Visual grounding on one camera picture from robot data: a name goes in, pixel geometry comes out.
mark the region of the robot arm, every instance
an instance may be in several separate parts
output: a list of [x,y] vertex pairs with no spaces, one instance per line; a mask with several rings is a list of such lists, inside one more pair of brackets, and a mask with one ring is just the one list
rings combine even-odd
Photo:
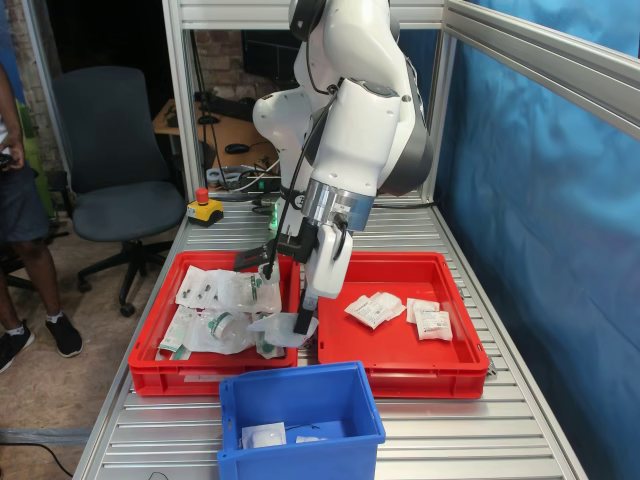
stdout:
[[[288,236],[314,237],[302,259],[307,288],[295,329],[306,333],[318,297],[339,295],[352,233],[364,230],[376,195],[422,184],[432,149],[415,70],[391,32],[387,0],[293,0],[290,23],[304,41],[295,64],[300,87],[258,101],[254,121],[280,152],[283,190],[306,190],[301,208],[281,219]],[[335,99],[322,93],[338,84]],[[298,97],[292,102],[291,95]],[[321,133],[317,148],[308,149],[291,185],[326,108],[326,121],[314,129]]]

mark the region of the floor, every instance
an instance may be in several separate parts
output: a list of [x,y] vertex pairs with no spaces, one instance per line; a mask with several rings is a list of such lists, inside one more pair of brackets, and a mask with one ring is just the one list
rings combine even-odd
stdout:
[[[0,375],[0,440],[3,433],[5,438],[7,434],[50,435],[57,445],[49,446],[73,472],[160,267],[150,265],[146,277],[136,277],[129,295],[136,313],[124,318],[119,313],[117,292],[126,266],[90,277],[93,289],[88,293],[76,288],[78,270],[117,253],[120,245],[82,240],[73,234],[69,222],[61,230],[70,235],[56,238],[50,250],[58,270],[64,311],[81,332],[84,350],[72,359],[58,355],[44,325],[46,314],[37,294],[11,289],[16,310],[27,320],[36,341]],[[176,232],[177,227],[144,243],[172,240]],[[0,468],[4,471],[2,480],[67,478],[49,453],[34,447],[0,447]]]

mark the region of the plastic bag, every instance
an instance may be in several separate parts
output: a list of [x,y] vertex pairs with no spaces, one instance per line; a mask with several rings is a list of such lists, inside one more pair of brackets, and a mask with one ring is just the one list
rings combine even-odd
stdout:
[[[255,314],[254,322],[267,317],[264,313]],[[276,347],[270,344],[264,338],[264,332],[253,332],[256,341],[256,351],[267,360],[271,358],[284,357],[285,351],[282,347]]]
[[280,286],[267,285],[258,273],[219,271],[218,300],[222,309],[248,313],[277,313],[282,310]]
[[198,312],[195,310],[179,305],[158,348],[171,352],[177,351],[184,342],[189,324],[197,316]]
[[306,335],[294,333],[297,313],[275,313],[249,325],[252,332],[264,332],[264,339],[277,347],[298,348],[311,337],[318,328],[318,319],[312,318]]
[[240,353],[255,345],[253,333],[247,329],[249,325],[246,313],[204,310],[189,323],[183,344],[192,352]]
[[176,294],[176,303],[189,308],[207,308],[218,291],[219,270],[205,271],[191,265]]

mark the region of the blue backdrop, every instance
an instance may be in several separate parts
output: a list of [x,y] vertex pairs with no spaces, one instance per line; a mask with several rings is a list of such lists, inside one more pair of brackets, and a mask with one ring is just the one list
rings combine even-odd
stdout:
[[[638,55],[638,0],[477,3]],[[436,198],[589,476],[640,478],[640,143],[459,43]]]

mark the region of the office chair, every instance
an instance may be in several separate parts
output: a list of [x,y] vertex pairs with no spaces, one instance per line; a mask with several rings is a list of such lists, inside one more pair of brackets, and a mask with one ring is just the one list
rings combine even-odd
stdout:
[[162,265],[160,252],[172,242],[143,245],[141,238],[178,225],[186,207],[167,182],[169,170],[158,149],[147,104],[144,75],[124,67],[95,67],[53,81],[71,187],[78,195],[73,228],[92,242],[121,242],[122,250],[78,272],[78,289],[91,290],[87,275],[128,264],[119,293],[120,313],[135,309],[127,295],[147,263]]

